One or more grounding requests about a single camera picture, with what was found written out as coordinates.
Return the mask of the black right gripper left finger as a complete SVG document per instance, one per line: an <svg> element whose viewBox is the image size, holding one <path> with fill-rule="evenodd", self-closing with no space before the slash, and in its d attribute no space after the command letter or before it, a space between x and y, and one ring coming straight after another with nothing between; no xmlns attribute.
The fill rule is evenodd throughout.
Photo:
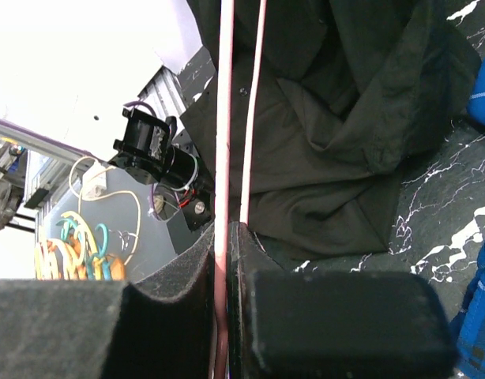
<svg viewBox="0 0 485 379"><path fill-rule="evenodd" d="M207 378L213 237L138 283L0 280L0 378Z"/></svg>

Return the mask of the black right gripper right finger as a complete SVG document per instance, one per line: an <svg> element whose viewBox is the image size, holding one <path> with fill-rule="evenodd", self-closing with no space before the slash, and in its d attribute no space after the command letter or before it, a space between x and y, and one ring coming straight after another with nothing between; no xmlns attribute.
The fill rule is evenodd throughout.
<svg viewBox="0 0 485 379"><path fill-rule="evenodd" d="M440 299L406 272L293 272L229 227L233 378L447 378L458 358Z"/></svg>

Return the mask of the pink wire hanger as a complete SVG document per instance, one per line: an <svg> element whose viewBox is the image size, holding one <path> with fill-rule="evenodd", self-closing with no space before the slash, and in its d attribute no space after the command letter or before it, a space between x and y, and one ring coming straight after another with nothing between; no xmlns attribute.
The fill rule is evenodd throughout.
<svg viewBox="0 0 485 379"><path fill-rule="evenodd" d="M254 68L251 92L246 117L245 150L243 155L242 191L239 221L247 224L250 204L250 169L252 163L254 116L258 84L261 71L261 56L265 33L267 2L261 1L258 13L258 27L254 52ZM231 136L231 81L235 3L221 2L220 46L218 69L218 93L216 109L216 173L215 173L215 217L214 217L214 306L216 315L216 357L213 376L226 375L228 352L227 326L227 233L230 178L230 136Z"/></svg>

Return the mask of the black shirt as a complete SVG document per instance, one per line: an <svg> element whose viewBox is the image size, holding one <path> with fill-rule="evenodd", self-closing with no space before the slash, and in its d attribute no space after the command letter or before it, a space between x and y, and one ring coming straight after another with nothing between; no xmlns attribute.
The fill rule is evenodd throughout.
<svg viewBox="0 0 485 379"><path fill-rule="evenodd" d="M435 150L480 67L444 1L237 1L231 123L216 158L220 87L182 115L210 172L217 227L240 214L252 151L249 228L314 256L389 247L404 163Z"/></svg>

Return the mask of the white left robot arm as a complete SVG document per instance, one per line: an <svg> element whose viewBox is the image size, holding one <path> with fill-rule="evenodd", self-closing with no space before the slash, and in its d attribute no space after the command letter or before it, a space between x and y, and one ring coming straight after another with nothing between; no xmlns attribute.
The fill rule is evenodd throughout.
<svg viewBox="0 0 485 379"><path fill-rule="evenodd" d="M122 116L127 120L125 133L114 141L116 154L109 165L144 185L157 183L175 192L214 191L214 180L202 160L173 144L178 129L175 116L159 119L149 104L138 100L125 103Z"/></svg>

